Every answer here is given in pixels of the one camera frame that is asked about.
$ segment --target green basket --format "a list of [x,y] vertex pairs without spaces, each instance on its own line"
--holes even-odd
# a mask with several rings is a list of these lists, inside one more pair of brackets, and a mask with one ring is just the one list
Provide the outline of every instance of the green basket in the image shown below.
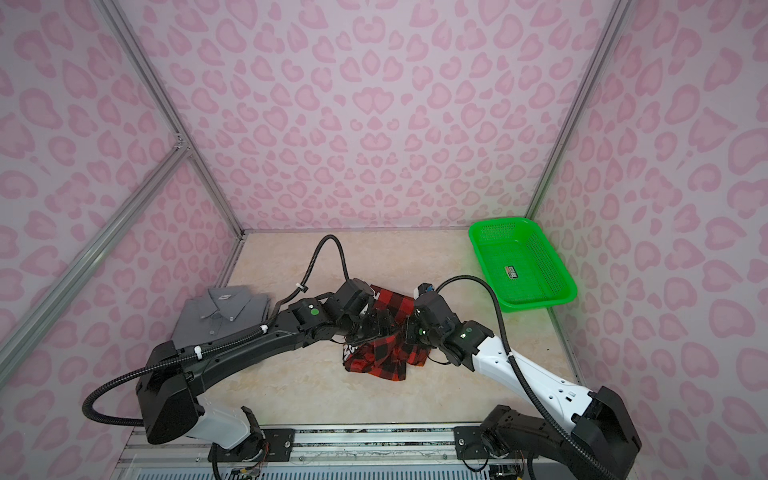
[[534,221],[479,221],[469,227],[469,239],[503,311],[545,308],[576,298],[573,277]]

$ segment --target pink patterned wall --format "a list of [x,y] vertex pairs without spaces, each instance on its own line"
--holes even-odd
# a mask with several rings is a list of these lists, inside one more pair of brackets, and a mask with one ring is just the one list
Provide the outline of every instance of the pink patterned wall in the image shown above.
[[[183,164],[51,332],[0,392],[0,477],[108,475],[131,429],[87,420],[85,396],[144,366],[184,301],[216,281],[233,237]],[[96,403],[138,417],[128,384]]]
[[525,212],[612,0],[141,0],[122,7],[240,221]]
[[88,0],[0,5],[0,345],[175,143]]
[[639,3],[538,221],[645,480],[768,478],[768,3]]

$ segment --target red plaid shirt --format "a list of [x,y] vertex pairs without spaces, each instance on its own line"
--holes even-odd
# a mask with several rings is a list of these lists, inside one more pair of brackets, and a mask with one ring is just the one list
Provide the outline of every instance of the red plaid shirt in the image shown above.
[[406,365],[424,366],[429,348],[405,343],[406,319],[413,312],[413,298],[371,285],[379,298],[375,310],[388,310],[399,331],[383,339],[358,347],[344,346],[344,368],[347,372],[369,373],[398,382],[406,379]]

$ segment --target sticker on basket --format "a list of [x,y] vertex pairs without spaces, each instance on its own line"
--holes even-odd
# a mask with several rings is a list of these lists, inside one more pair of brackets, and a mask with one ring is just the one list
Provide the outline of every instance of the sticker on basket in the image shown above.
[[507,276],[510,280],[518,278],[518,273],[515,271],[515,268],[512,265],[505,266],[504,269],[507,270]]

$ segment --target folded gray shirt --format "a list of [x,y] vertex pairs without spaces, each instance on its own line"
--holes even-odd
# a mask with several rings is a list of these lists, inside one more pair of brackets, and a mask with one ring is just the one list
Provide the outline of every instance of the folded gray shirt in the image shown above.
[[184,304],[174,334],[177,349],[213,342],[266,321],[270,298],[245,286],[210,288]]

